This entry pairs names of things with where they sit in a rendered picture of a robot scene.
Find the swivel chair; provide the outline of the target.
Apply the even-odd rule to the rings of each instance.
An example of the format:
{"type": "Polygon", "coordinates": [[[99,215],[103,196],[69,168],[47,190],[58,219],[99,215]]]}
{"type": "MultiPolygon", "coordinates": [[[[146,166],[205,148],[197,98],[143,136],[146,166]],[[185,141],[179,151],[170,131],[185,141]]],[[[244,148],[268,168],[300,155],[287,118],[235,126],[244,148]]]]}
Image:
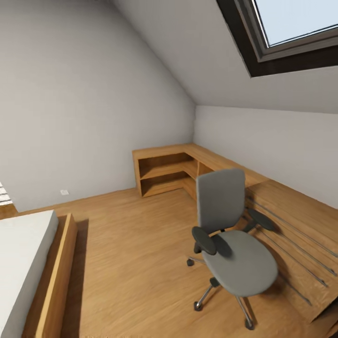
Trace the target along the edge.
{"type": "Polygon", "coordinates": [[[242,231],[224,230],[234,227],[243,215],[245,189],[245,174],[241,168],[197,176],[198,226],[192,227],[196,240],[193,250],[196,254],[202,253],[204,261],[189,256],[187,265],[192,266],[192,260],[203,263],[214,275],[199,302],[194,302],[195,311],[200,311],[200,305],[213,287],[222,285],[236,296],[246,316],[245,327],[253,330],[253,322],[240,297],[254,296],[271,287],[278,276],[278,265],[271,252],[248,234],[258,224],[266,230],[275,230],[273,223],[259,211],[248,210],[253,220],[242,231]],[[221,232],[209,236],[218,230],[221,232]]]}

